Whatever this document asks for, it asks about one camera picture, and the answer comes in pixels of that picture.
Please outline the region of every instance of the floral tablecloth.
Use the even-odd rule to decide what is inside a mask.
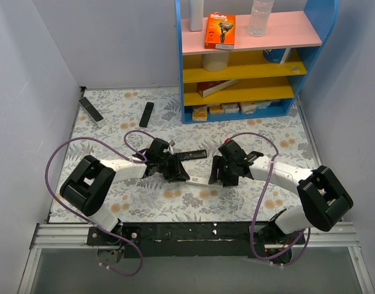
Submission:
[[[86,91],[85,96],[106,119],[99,129],[80,107],[72,137],[89,136],[101,139],[122,153],[132,152],[123,144],[123,135],[138,126],[145,104],[155,107],[147,132],[164,140],[174,140],[174,150],[206,149],[204,160],[184,162],[191,176],[209,176],[212,157],[217,147],[228,137],[240,132],[258,132],[272,139],[280,150],[278,160],[299,167],[314,168],[311,146],[306,139],[297,108],[288,116],[241,121],[209,122],[184,125],[181,123],[178,88]],[[143,149],[151,139],[132,134],[129,141]],[[236,141],[245,151],[260,151],[272,155],[274,150],[260,138],[242,136]],[[58,190],[82,157],[92,154],[98,159],[117,159],[113,152],[93,141],[75,141],[69,145],[59,179]],[[130,179],[113,183],[106,198],[111,211],[124,222],[181,222],[181,221],[248,221],[251,219],[263,182],[240,179],[238,187],[203,189],[185,183],[167,183],[157,174],[146,179]],[[283,208],[299,205],[298,196],[270,185],[258,220],[270,219]],[[81,222],[53,202],[50,223]]]

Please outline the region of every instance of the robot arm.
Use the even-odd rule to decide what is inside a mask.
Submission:
[[[112,232],[120,220],[104,203],[108,190],[114,182],[126,179],[142,179],[163,173],[168,181],[190,179],[178,156],[171,154],[170,145],[156,138],[145,152],[147,162],[134,164],[128,160],[97,160],[85,156],[61,186],[59,194],[81,211],[89,220]]]
[[[225,186],[237,186],[239,176],[267,180],[272,164],[267,156],[255,151],[246,154],[233,140],[219,151],[222,156],[214,158],[210,184],[220,180]],[[310,170],[275,162],[270,182],[297,194],[302,205],[275,215],[258,233],[262,240],[281,239],[310,227],[328,232],[354,205],[328,167]]]

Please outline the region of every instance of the pink shelf board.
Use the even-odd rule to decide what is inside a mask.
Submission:
[[[237,15],[233,51],[322,45],[320,37],[303,11],[272,13],[269,17],[267,33],[262,37],[252,37],[248,34],[249,19],[250,15]],[[202,31],[190,32],[189,20],[182,20],[183,55],[220,52],[216,49],[204,49],[206,22],[207,18],[205,17]]]

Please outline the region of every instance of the blue container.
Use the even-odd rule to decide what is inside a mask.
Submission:
[[[263,51],[263,56],[267,61],[272,63],[282,64],[285,63],[290,57],[293,48],[286,49],[267,49]]]

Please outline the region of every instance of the orange box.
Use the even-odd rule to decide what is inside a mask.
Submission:
[[[206,24],[206,49],[234,49],[235,15],[210,13]]]

